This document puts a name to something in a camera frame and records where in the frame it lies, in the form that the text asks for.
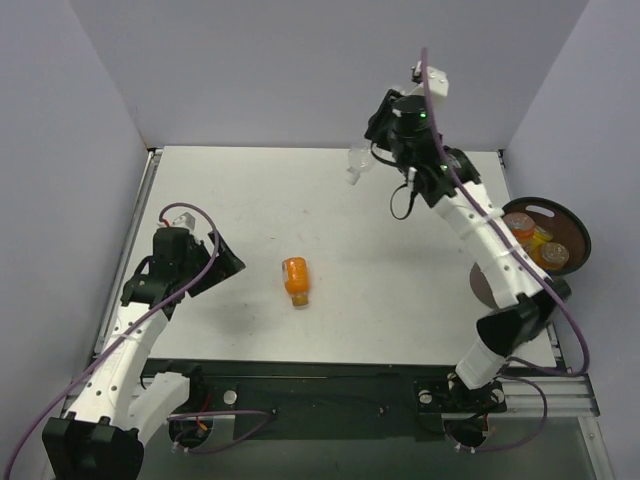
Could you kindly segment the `clear plastic bottle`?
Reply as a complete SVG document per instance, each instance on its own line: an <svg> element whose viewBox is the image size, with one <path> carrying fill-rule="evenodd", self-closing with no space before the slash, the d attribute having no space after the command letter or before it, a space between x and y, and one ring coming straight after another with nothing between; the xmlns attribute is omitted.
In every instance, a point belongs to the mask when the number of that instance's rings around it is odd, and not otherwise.
<svg viewBox="0 0 640 480"><path fill-rule="evenodd" d="M367 141L352 144L348 149L347 161L347 182L351 186L355 186L362 175L370 172L377 164Z"/></svg>

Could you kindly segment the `short orange juice bottle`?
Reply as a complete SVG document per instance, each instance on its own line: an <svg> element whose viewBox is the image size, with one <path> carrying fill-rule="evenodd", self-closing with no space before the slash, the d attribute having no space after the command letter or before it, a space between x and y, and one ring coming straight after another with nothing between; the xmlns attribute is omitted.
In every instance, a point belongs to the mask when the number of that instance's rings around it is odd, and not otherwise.
<svg viewBox="0 0 640 480"><path fill-rule="evenodd" d="M292 257L282 262L284 288L294 307L309 304L310 275L306 260Z"/></svg>

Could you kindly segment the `orange floral tea bottle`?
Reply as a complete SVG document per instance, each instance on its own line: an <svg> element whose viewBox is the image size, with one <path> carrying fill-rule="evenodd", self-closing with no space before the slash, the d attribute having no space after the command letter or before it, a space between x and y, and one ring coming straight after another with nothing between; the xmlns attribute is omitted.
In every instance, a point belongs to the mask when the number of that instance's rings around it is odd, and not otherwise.
<svg viewBox="0 0 640 480"><path fill-rule="evenodd" d="M508 213L503 217L503 221L523 247L531 245L536 223L528 214L524 212Z"/></svg>

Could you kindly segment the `yellow bottle blue cap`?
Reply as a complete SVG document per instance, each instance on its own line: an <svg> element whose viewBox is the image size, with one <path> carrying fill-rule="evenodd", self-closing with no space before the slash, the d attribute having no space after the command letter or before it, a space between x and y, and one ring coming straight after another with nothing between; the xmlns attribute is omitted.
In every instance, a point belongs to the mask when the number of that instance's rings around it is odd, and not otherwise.
<svg viewBox="0 0 640 480"><path fill-rule="evenodd" d="M531 255L533 251L545 243L551 242L553 235L544 228L536 225L531 232L531 235L524 239L522 243L524 250L528 255Z"/></svg>

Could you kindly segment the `orange bottle navy label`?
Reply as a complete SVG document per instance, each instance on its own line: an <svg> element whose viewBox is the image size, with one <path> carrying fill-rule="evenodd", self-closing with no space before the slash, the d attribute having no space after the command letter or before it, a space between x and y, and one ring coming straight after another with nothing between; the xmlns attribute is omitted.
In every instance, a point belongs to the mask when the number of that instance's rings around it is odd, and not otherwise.
<svg viewBox="0 0 640 480"><path fill-rule="evenodd" d="M534 262L544 270L562 270L569 261L569 250L557 242L546 242L536 246L531 254Z"/></svg>

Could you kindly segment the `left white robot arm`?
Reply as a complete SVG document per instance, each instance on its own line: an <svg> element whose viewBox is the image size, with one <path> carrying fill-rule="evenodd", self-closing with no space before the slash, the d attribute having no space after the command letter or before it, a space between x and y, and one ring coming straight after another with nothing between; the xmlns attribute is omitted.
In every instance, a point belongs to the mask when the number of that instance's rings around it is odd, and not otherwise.
<svg viewBox="0 0 640 480"><path fill-rule="evenodd" d="M61 418L51 418L42 440L57 479L134 479L144 448L166 418L205 405L209 393L200 367L189 364L156 374L134 394L145 364L177 305L245 267L223 237L209 234L207 250L191 228L159 228L153 250L124 284L111 337L98 366Z"/></svg>

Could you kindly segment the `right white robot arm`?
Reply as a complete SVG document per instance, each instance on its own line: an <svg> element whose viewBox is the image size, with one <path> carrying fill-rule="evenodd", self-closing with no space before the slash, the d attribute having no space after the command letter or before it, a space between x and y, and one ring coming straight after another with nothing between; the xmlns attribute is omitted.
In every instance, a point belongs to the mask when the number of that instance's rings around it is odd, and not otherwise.
<svg viewBox="0 0 640 480"><path fill-rule="evenodd" d="M388 90L364 137L372 147L391 154L388 164L403 174L410 196L421 197L449 224L484 275L497 305L477 321L477 339L446 386L449 402L468 409L514 352L546 329L557 303L571 290L528 256L466 154L443 145L423 96Z"/></svg>

